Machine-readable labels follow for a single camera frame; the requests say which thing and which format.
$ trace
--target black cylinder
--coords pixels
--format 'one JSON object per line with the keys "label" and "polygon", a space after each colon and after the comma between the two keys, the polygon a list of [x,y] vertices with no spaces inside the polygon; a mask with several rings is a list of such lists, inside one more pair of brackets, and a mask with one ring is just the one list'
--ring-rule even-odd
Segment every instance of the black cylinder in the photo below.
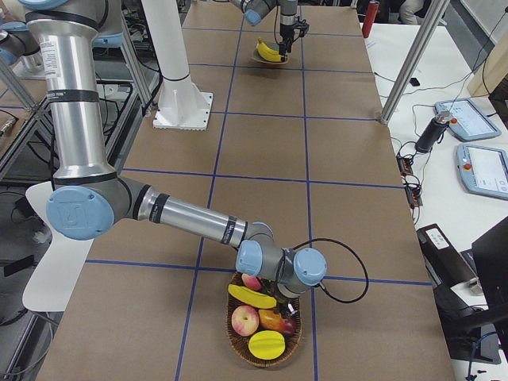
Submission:
{"label": "black cylinder", "polygon": [[434,143],[436,143],[437,139],[447,128],[448,122],[440,123],[438,117],[433,118],[420,136],[420,139],[416,142],[416,150],[422,153],[430,152]]}

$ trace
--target table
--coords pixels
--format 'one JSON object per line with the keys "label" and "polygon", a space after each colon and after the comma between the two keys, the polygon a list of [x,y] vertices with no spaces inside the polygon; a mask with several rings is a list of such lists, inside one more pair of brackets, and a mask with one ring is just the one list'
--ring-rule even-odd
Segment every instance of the table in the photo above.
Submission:
{"label": "table", "polygon": [[[388,79],[395,79],[417,32],[418,27],[412,25],[374,25],[370,37],[366,40],[373,70]],[[417,87],[408,85],[406,93],[414,93],[404,95],[398,104],[389,123],[391,135],[402,143],[417,140],[412,106],[433,105],[438,101],[454,99],[458,94],[460,98],[466,98],[469,95],[467,81],[472,78],[472,75],[468,76],[470,73],[471,70],[446,28],[437,27],[413,76],[419,79],[420,88],[446,88],[416,91]],[[447,87],[460,79],[463,81]],[[389,94],[392,83],[379,76],[376,83],[384,102],[386,98],[383,95]],[[492,114],[495,111],[486,97],[474,98],[474,102],[485,114]],[[422,133],[434,115],[432,107],[416,107],[417,132]],[[491,119],[502,130],[502,135],[474,143],[508,151],[506,127],[497,115]],[[455,161],[455,150],[459,143],[455,137],[446,133],[442,143],[434,145],[430,156],[416,157],[413,169],[415,175],[423,180],[421,196],[423,207],[420,214],[418,212],[415,214],[415,217],[419,217],[415,228],[437,223],[454,247],[458,251],[463,251],[470,249],[473,241],[506,217],[508,204],[505,200],[469,194],[464,190]],[[398,142],[394,142],[396,152],[398,148]],[[414,152],[414,148],[409,144],[405,152],[411,151]],[[453,290],[465,302],[485,303],[483,297],[474,297],[464,285],[457,285]],[[502,379],[502,376],[506,375],[508,365],[502,351],[500,354],[503,359],[500,366],[473,364],[474,373],[476,369],[488,370],[487,373],[478,375],[478,381]],[[467,375],[468,363],[457,360],[453,360],[452,363],[456,379],[463,380]]]}
{"label": "table", "polygon": [[[375,121],[381,105],[356,12],[300,12],[311,32],[286,67],[266,68],[250,55],[258,36],[271,39],[274,13],[253,29],[230,4],[193,3],[184,36],[193,81],[214,92],[208,129],[154,129],[148,118],[123,175],[265,221],[281,246],[340,239],[366,263],[368,296],[346,306],[306,293],[300,348],[268,375],[225,334],[235,252],[121,221],[94,241],[37,379],[453,379],[389,131]],[[330,292],[357,295],[355,260],[315,247]]]}

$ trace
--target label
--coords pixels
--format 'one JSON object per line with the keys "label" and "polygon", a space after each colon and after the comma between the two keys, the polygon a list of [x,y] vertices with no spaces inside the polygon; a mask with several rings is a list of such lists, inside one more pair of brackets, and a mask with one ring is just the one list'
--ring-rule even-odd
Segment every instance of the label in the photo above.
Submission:
{"label": "label", "polygon": [[60,77],[60,66],[56,52],[56,42],[48,41],[40,44],[40,53],[44,62],[44,73],[46,78]]}
{"label": "label", "polygon": [[439,229],[434,228],[431,230],[427,230],[426,233],[427,236],[429,236],[429,239],[434,243],[434,246],[436,246],[438,250],[448,248],[450,246],[443,237],[443,235],[441,234],[441,232],[439,231]]}

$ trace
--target banana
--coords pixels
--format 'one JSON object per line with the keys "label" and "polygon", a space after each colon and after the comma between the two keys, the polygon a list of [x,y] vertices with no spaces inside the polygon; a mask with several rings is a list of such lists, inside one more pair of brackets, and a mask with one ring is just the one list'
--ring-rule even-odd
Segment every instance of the banana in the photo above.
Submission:
{"label": "banana", "polygon": [[283,62],[285,57],[282,57],[279,54],[278,50],[275,50],[266,43],[261,40],[261,37],[257,38],[257,46],[256,46],[257,52],[260,54],[261,58],[263,60],[266,60],[268,62]]}
{"label": "banana", "polygon": [[239,301],[255,308],[269,310],[277,305],[277,301],[272,296],[261,294],[260,292],[253,291],[247,287],[237,286],[236,284],[228,285],[228,292]]}

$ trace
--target device screen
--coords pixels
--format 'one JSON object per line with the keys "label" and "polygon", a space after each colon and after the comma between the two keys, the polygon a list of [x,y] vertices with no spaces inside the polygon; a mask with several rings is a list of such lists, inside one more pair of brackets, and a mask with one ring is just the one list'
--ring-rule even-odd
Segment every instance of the device screen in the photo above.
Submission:
{"label": "device screen", "polygon": [[469,147],[478,188],[508,194],[508,173],[500,152]]}
{"label": "device screen", "polygon": [[468,135],[481,135],[495,131],[468,101],[446,102],[443,105],[453,117],[457,118]]}

